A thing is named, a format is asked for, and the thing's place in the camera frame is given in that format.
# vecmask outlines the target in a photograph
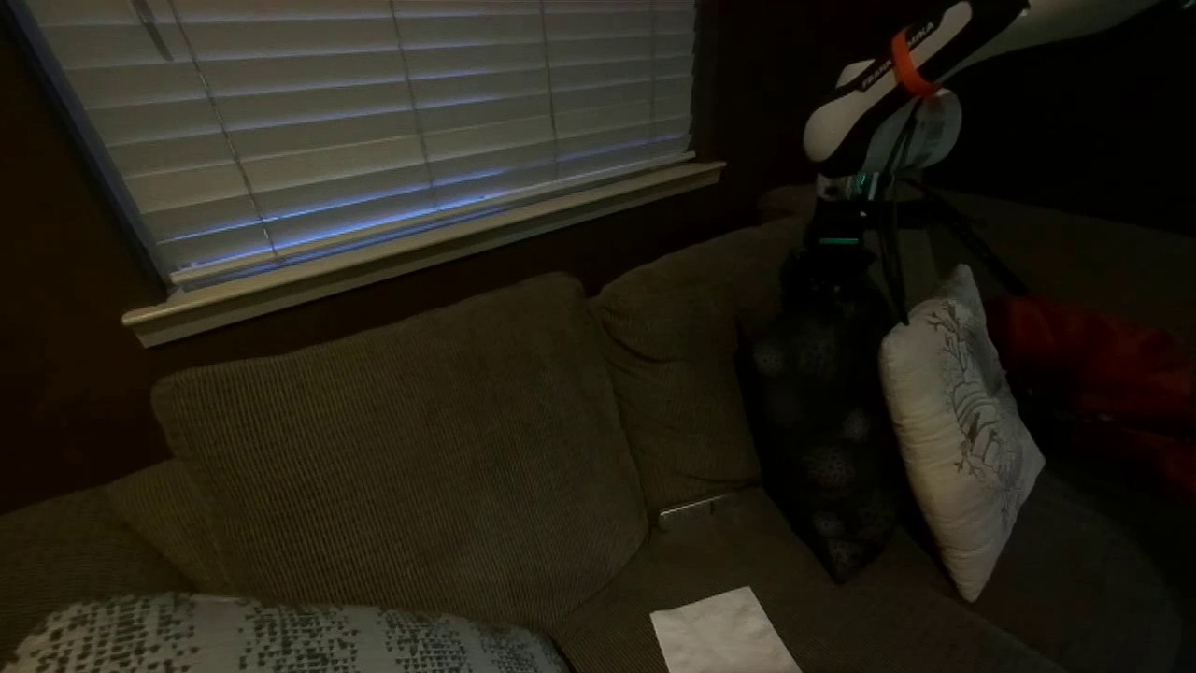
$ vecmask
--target couch backrest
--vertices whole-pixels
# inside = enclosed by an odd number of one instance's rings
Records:
[[[646,534],[601,352],[581,287],[538,278],[153,406],[235,590],[554,623]]]
[[[685,247],[618,278],[595,307],[651,510],[757,477],[735,348],[780,310],[802,212]]]

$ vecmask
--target window blinds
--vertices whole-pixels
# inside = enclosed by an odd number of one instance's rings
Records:
[[[695,0],[21,0],[174,287],[687,158]]]

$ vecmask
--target paper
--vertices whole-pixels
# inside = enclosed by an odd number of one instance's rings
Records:
[[[750,586],[651,612],[670,673],[801,673]]]

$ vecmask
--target white pillow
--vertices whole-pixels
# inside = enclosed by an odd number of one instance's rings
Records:
[[[149,593],[73,601],[28,631],[2,673],[563,673],[557,646],[522,627],[371,605],[265,605]]]
[[[1018,415],[966,264],[882,339],[882,386],[940,565],[976,601],[1045,459]]]

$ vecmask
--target white window blinds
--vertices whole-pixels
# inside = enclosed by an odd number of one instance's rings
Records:
[[[687,158],[695,0],[21,0],[174,287]]]

